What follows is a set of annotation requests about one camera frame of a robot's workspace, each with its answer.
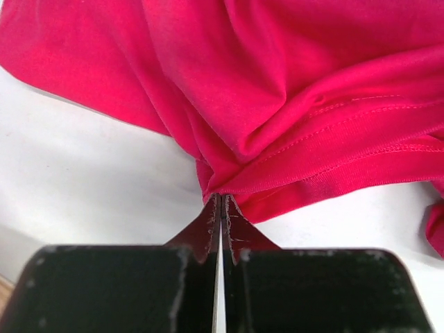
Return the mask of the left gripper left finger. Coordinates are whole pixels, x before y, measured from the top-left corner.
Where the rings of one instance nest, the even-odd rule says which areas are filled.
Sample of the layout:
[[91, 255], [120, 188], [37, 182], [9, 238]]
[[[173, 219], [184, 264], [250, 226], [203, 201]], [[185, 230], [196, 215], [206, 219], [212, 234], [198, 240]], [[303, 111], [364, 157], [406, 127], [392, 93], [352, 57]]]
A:
[[13, 332], [212, 332], [221, 197], [161, 246], [39, 249], [12, 293]]

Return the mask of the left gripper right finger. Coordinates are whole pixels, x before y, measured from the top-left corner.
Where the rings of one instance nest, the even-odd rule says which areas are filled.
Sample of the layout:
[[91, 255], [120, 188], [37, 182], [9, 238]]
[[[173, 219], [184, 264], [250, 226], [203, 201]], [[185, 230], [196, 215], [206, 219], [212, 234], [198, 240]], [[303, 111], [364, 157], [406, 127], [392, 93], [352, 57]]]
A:
[[221, 197], [228, 332], [431, 332], [403, 263], [378, 248], [283, 249]]

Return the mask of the magenta t shirt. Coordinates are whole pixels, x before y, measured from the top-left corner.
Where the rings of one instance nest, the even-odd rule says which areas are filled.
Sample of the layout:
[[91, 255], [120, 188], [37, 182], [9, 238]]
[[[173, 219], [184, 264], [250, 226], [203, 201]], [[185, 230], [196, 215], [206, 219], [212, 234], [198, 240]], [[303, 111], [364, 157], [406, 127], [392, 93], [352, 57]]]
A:
[[253, 223], [443, 190], [442, 1], [4, 1], [1, 66], [172, 137]]

